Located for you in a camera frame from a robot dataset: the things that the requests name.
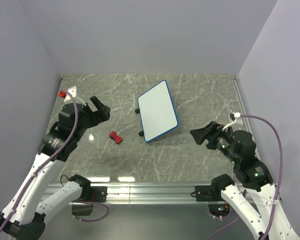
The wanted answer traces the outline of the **red bone-shaped eraser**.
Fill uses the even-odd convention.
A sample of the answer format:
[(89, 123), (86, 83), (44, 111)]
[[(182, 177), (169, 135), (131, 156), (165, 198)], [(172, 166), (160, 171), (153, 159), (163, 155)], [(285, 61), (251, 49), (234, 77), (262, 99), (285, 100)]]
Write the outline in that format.
[(123, 138), (120, 137), (115, 131), (112, 131), (109, 134), (109, 138), (112, 139), (116, 144), (120, 144), (123, 141)]

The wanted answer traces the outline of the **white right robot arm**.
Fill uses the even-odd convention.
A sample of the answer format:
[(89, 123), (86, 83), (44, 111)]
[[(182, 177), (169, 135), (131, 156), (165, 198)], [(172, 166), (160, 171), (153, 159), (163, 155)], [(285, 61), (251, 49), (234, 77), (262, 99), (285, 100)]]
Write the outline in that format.
[(211, 180), (203, 189), (196, 186), (191, 194), (196, 201), (224, 201), (245, 223), (255, 240), (299, 240), (278, 199), (279, 184), (275, 183), (266, 165), (256, 156), (256, 143), (250, 132), (233, 131), (215, 121), (190, 131), (195, 143), (220, 151), (233, 166), (233, 173), (244, 188), (228, 174)]

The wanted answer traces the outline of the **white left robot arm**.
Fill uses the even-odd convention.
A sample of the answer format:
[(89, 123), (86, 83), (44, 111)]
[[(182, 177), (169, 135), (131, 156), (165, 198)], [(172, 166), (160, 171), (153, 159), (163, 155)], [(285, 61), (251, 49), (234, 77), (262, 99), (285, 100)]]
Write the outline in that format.
[(110, 119), (111, 109), (96, 96), (90, 98), (97, 108), (92, 111), (79, 100), (66, 103), (49, 132), (42, 138), (32, 167), (19, 190), (0, 211), (0, 232), (16, 240), (37, 240), (48, 222), (73, 201), (104, 202), (87, 178), (75, 174), (65, 185), (47, 199), (42, 200), (52, 178), (65, 165), (70, 154), (87, 129)]

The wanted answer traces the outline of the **blue framed whiteboard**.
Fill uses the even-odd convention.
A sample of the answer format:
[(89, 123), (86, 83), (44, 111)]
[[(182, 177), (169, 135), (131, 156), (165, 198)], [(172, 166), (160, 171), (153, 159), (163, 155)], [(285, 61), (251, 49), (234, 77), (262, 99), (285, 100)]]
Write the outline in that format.
[(143, 139), (150, 143), (179, 126), (168, 82), (164, 79), (137, 98)]

